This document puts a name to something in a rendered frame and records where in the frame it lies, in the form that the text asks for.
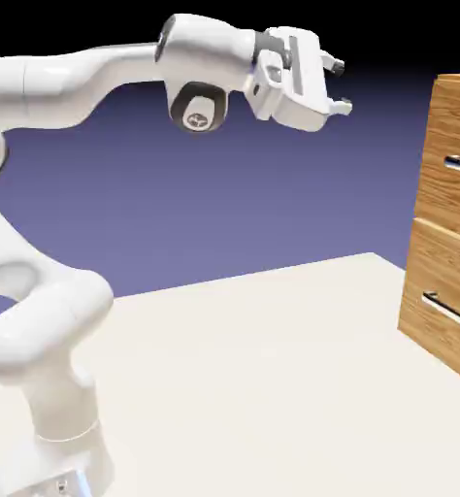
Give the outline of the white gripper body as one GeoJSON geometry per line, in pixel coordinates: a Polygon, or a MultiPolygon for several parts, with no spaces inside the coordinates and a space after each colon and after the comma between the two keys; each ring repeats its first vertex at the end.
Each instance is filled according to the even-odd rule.
{"type": "Polygon", "coordinates": [[[288,26],[272,27],[267,33],[284,41],[291,57],[282,72],[282,96],[272,113],[284,126],[315,132],[328,118],[328,96],[324,80],[320,43],[309,30],[288,26]]]}

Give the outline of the wood drawer front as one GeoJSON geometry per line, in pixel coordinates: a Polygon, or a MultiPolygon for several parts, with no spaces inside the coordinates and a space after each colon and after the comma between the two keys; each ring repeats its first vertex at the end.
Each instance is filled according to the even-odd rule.
{"type": "Polygon", "coordinates": [[[460,375],[460,235],[416,218],[398,328],[460,375]]]}
{"type": "Polygon", "coordinates": [[[433,85],[414,214],[460,234],[460,74],[433,85]]]}

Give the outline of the light wood cabinet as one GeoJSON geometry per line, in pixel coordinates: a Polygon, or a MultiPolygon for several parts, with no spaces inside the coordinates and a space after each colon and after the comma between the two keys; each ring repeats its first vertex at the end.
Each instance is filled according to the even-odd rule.
{"type": "Polygon", "coordinates": [[[432,88],[398,328],[460,375],[460,74],[432,88]]]}

